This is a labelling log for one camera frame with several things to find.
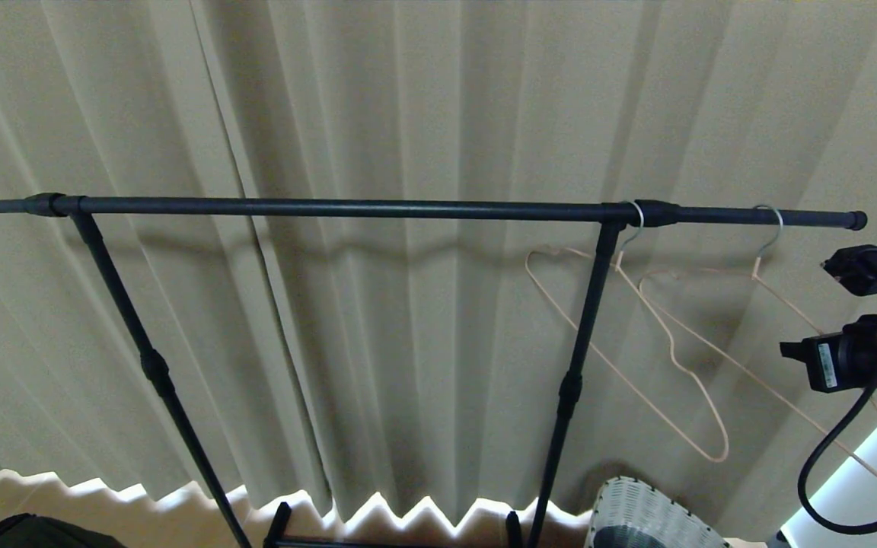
white wicker basket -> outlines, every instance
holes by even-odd
[[[604,537],[603,545],[595,538]],[[598,492],[585,548],[723,548],[712,527],[648,483],[619,476]]]

black camera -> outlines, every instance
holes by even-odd
[[[853,295],[877,294],[877,246],[846,247],[821,266]],[[864,388],[877,375],[877,314],[861,316],[841,333],[782,342],[780,354],[807,365],[812,390]]]

black bag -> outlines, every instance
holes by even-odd
[[[125,548],[114,537],[65,521],[19,514],[0,521],[0,548]]]

beige curtain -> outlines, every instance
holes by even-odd
[[[877,243],[877,2],[0,4],[0,198],[39,191],[864,209],[863,232],[787,229],[763,270],[834,330],[877,310],[818,268]],[[226,489],[345,517],[427,495],[452,523],[536,495],[573,332],[523,257],[595,226],[97,221]],[[198,475],[72,229],[0,215],[0,469],[163,495]],[[647,230],[626,267],[748,270],[772,230]],[[576,315],[588,264],[532,267]],[[655,294],[823,423],[853,401],[807,388],[777,341],[808,327],[748,282]],[[617,279],[595,342],[718,451]],[[819,434],[706,348],[679,357],[731,457],[703,460],[592,356],[553,500],[587,509],[631,473],[721,533],[772,534]]]

clothes rack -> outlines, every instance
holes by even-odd
[[[777,218],[768,209],[691,208],[655,200],[637,200],[644,216],[645,228],[675,225],[675,223],[716,223],[716,225],[777,225]],[[198,435],[191,426],[184,405],[174,391],[168,374],[167,362],[158,353],[147,336],[142,320],[121,281],[104,236],[94,221],[94,215],[268,215],[317,216],[320,218],[447,218],[491,219],[491,221],[561,221],[596,222],[600,225],[594,265],[588,282],[581,320],[571,353],[570,366],[560,383],[560,401],[556,422],[550,436],[547,460],[544,466],[540,495],[527,535],[526,546],[536,548],[543,530],[547,502],[553,489],[560,455],[563,452],[567,428],[574,408],[581,396],[582,375],[595,320],[598,319],[601,296],[608,274],[611,257],[615,253],[620,232],[628,225],[640,225],[638,209],[633,204],[547,204],[547,202],[439,202],[403,200],[292,200],[271,198],[147,198],[147,197],[90,197],[66,196],[59,193],[37,194],[24,199],[0,200],[0,214],[17,214],[64,218],[68,216],[88,247],[104,284],[117,306],[137,351],[140,367],[164,402],[171,420],[191,453],[210,495],[222,513],[240,548],[250,548],[250,541],[234,516],[218,481],[212,464],[202,448]],[[781,209],[783,224],[787,226],[824,226],[860,230],[866,226],[864,212],[816,212]],[[290,507],[282,503],[274,517],[269,534],[263,542],[266,548],[302,546],[305,548],[369,548],[376,544],[317,541],[283,538],[289,522]],[[509,548],[522,548],[521,525],[515,512],[505,520]]]

